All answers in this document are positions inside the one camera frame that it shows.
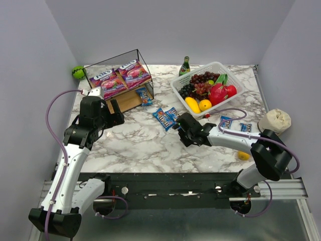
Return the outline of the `purple Fox's candy bag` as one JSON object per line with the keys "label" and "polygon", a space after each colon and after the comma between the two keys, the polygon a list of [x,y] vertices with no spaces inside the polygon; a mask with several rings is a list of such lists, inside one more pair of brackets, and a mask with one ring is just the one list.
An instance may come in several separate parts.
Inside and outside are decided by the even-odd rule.
{"label": "purple Fox's candy bag", "polygon": [[102,87],[105,100],[126,90],[125,85],[122,80],[119,79],[114,69],[105,70],[104,72],[91,77],[89,81],[95,87]]}
{"label": "purple Fox's candy bag", "polygon": [[118,67],[117,71],[129,89],[133,89],[151,78],[137,59]]}

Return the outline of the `white plastic fruit basket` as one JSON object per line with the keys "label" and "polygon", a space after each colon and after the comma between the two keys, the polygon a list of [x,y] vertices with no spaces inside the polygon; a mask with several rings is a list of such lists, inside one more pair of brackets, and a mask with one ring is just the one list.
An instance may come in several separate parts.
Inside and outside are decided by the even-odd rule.
{"label": "white plastic fruit basket", "polygon": [[220,62],[199,67],[171,82],[183,106],[196,118],[244,93],[243,84]]}

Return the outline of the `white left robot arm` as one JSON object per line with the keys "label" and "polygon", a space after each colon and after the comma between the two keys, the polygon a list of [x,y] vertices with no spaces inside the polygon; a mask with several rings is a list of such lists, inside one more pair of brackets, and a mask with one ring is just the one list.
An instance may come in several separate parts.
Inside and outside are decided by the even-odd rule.
{"label": "white left robot arm", "polygon": [[115,99],[111,105],[113,113],[101,97],[83,97],[80,113],[64,131],[63,154],[50,190],[40,207],[29,212],[29,221],[45,235],[73,238],[79,230],[84,211],[97,197],[111,192],[110,177],[96,174],[74,194],[82,166],[99,139],[99,133],[124,123]]}

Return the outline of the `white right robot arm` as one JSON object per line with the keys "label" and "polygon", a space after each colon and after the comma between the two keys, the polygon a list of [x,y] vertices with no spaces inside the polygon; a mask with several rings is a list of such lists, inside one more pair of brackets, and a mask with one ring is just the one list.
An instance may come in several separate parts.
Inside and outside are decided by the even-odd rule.
{"label": "white right robot arm", "polygon": [[189,113],[178,117],[173,129],[178,131],[180,140],[186,147],[190,145],[226,147],[252,156],[254,164],[239,171],[229,185],[234,192],[244,193],[261,181],[280,180],[294,157],[289,148],[271,130],[262,133],[232,131],[221,128],[220,124],[201,124]]}

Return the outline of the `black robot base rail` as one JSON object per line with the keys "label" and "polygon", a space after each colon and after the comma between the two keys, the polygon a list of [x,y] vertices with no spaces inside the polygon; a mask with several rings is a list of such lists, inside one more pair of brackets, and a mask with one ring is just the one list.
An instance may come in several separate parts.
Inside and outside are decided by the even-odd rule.
{"label": "black robot base rail", "polygon": [[228,209],[231,202],[260,197],[250,188],[233,189],[237,174],[232,173],[81,173],[78,181],[107,178],[104,196],[115,194],[117,209]]}

